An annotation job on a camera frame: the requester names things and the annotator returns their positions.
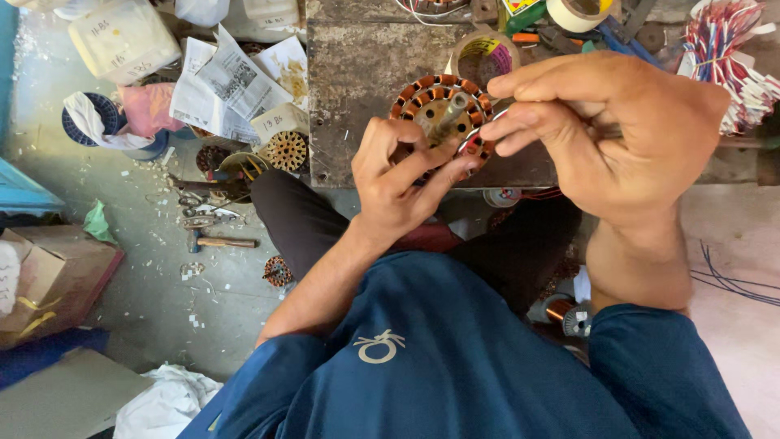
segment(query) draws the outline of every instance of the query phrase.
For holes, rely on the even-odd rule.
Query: blue container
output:
[[[127,118],[119,114],[119,110],[116,109],[116,105],[111,99],[106,98],[104,95],[98,93],[92,93],[89,91],[84,94],[92,101],[95,106],[95,111],[100,115],[105,130],[103,135],[113,136],[119,132],[122,127],[127,124]],[[73,122],[67,109],[62,109],[62,128],[65,129],[65,133],[68,134],[73,141],[80,143],[84,146],[98,146],[94,140],[87,136],[79,127]]]
[[[127,155],[133,160],[140,160],[141,162],[150,162],[162,154],[165,148],[168,147],[168,130],[159,130],[154,135],[154,142],[149,146],[144,146],[141,149],[124,149],[122,154]]]

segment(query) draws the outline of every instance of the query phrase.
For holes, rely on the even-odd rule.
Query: tape roll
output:
[[[461,59],[468,56],[481,55],[491,62],[491,69],[475,66],[464,69],[459,66]],[[493,77],[506,75],[520,67],[520,53],[512,40],[494,30],[477,30],[458,41],[449,60],[452,74],[474,82],[483,92],[488,88],[488,81]]]
[[[571,4],[575,0],[547,0],[547,12],[562,28],[569,32],[588,32],[598,26],[609,15],[612,2],[602,1],[599,13],[586,15],[578,12]]]

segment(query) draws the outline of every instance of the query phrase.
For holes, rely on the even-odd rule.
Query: hammer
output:
[[[226,245],[229,245],[231,247],[256,248],[257,242],[254,239],[204,237],[200,230],[190,230],[190,234],[187,235],[187,247],[190,249],[190,253],[198,253],[200,251],[201,245],[215,245],[218,247],[225,247]]]

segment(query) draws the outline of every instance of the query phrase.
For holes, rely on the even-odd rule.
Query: wooden workbench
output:
[[[659,0],[648,19],[680,23],[695,3]],[[456,42],[474,31],[468,12],[465,8],[437,22],[450,27],[433,27],[418,23],[394,0],[307,0],[314,186],[354,187],[350,162],[368,120],[386,117],[407,84],[444,72]],[[519,51],[523,65],[551,56],[541,45]],[[722,148],[700,181],[755,181],[755,157],[754,150]],[[537,142],[509,158],[494,155],[459,187],[547,187],[556,182],[553,163]]]

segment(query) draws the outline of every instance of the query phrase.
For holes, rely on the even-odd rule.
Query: black pants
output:
[[[257,215],[298,280],[349,225],[324,198],[286,172],[262,173],[251,191]],[[460,244],[449,254],[523,316],[566,253],[581,219],[582,211],[566,197],[520,200],[497,230]]]

